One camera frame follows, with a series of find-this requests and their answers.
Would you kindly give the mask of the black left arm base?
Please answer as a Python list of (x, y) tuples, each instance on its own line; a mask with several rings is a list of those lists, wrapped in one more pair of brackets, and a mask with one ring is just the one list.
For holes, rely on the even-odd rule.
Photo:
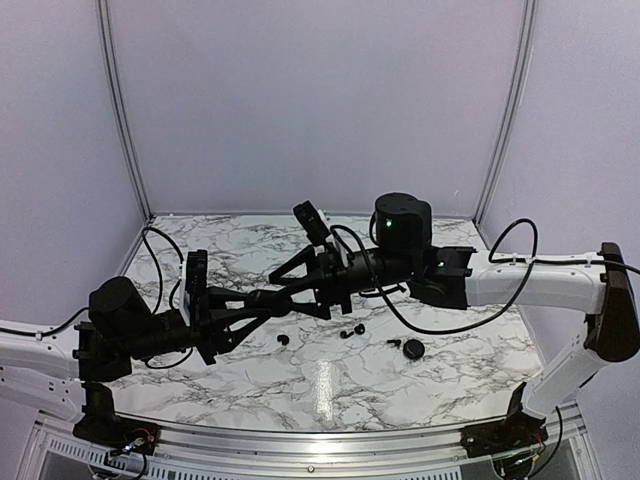
[(100, 383), (84, 382), (82, 417), (74, 425), (75, 438), (119, 452), (154, 453), (160, 427), (156, 423), (117, 415), (111, 390)]

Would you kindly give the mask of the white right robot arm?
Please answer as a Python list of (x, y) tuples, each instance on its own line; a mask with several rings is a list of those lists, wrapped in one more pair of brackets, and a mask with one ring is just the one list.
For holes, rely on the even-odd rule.
[(574, 397), (604, 366), (625, 362), (639, 351), (635, 295), (620, 248), (603, 243), (597, 252), (569, 256), (499, 254), (472, 247), (436, 247), (428, 202), (406, 193), (387, 193), (374, 204), (373, 248), (350, 252), (330, 243), (328, 226), (308, 201), (294, 215), (308, 247), (269, 276), (287, 294), (314, 291), (321, 314), (353, 294), (376, 290), (382, 297), (404, 283), (412, 298), (444, 309), (513, 304), (556, 307), (584, 313), (585, 324), (543, 371), (511, 396), (507, 417), (495, 438), (515, 448), (555, 407)]

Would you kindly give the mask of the black earbud pair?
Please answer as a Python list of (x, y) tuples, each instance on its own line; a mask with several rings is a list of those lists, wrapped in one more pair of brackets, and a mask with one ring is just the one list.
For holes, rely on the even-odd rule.
[(363, 324), (358, 324), (350, 331), (346, 331), (346, 330), (341, 331), (339, 334), (339, 337), (341, 339), (347, 339), (353, 335), (363, 335), (365, 331), (366, 331), (365, 326)]

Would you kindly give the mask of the black earbud charging case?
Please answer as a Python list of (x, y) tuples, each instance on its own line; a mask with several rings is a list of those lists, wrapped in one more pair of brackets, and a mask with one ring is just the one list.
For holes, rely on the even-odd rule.
[(275, 290), (256, 289), (244, 300), (247, 308), (268, 310), (271, 317), (284, 317), (291, 311), (291, 298)]

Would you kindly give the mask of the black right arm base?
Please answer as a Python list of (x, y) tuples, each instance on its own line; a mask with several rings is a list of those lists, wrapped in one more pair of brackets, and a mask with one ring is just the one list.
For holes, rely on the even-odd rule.
[(546, 418), (537, 418), (524, 412), (523, 394), (526, 383), (512, 393), (503, 419), (476, 423), (464, 427), (460, 445), (469, 458), (493, 455), (534, 445), (538, 438), (548, 438)]

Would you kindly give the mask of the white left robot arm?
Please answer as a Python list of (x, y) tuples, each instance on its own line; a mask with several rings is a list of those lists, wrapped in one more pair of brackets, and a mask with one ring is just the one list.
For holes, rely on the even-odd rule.
[(249, 294), (206, 284), (207, 254), (180, 255), (177, 305), (151, 310), (132, 281), (117, 276), (89, 296), (80, 321), (72, 316), (49, 331), (1, 330), (1, 365), (87, 384), (88, 398), (109, 396), (107, 383), (128, 376), (132, 361), (194, 348), (212, 365), (268, 319), (287, 314), (278, 291)]

